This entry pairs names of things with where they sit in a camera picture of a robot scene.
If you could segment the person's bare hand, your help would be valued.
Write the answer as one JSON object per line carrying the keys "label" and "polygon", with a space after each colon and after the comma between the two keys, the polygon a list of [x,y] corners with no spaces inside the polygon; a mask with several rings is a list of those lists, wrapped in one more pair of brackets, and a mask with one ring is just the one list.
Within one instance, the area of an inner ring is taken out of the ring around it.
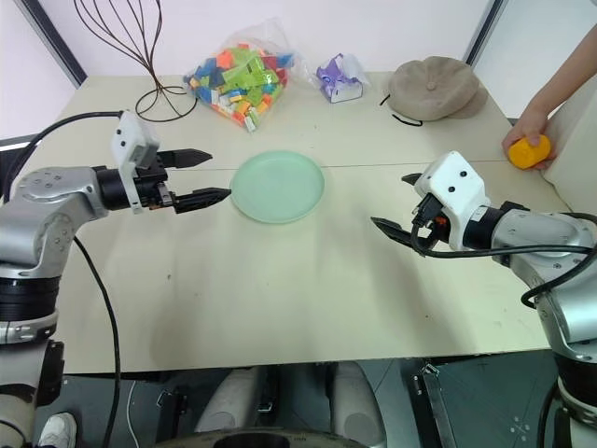
{"label": "person's bare hand", "polygon": [[544,131],[548,114],[526,110],[512,126],[502,142],[507,159],[522,170],[543,169],[554,158],[550,141]]}

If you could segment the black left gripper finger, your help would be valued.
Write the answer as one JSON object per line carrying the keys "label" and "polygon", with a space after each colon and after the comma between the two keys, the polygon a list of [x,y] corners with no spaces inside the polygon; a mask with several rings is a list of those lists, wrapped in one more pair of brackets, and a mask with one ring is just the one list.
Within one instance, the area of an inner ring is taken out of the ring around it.
{"label": "black left gripper finger", "polygon": [[160,153],[160,160],[165,168],[185,169],[209,161],[213,156],[194,148],[167,150]]}
{"label": "black left gripper finger", "polygon": [[224,201],[230,194],[230,189],[205,188],[196,189],[184,195],[176,195],[174,211],[176,214],[184,214],[205,209]]}

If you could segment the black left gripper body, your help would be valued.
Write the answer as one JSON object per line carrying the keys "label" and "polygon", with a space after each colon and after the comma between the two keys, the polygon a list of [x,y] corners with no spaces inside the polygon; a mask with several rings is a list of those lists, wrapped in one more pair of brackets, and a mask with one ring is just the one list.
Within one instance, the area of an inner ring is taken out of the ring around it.
{"label": "black left gripper body", "polygon": [[140,204],[144,208],[163,208],[174,205],[174,195],[168,190],[167,168],[174,168],[174,152],[159,151],[147,168],[137,167],[133,177]]}

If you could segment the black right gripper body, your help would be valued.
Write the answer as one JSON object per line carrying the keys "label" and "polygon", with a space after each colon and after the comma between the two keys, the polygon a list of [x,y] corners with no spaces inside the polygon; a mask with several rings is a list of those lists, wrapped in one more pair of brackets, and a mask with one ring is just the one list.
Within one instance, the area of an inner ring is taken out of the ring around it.
{"label": "black right gripper body", "polygon": [[415,207],[410,243],[417,253],[431,253],[437,242],[448,242],[451,223],[442,208],[433,194],[426,194]]}

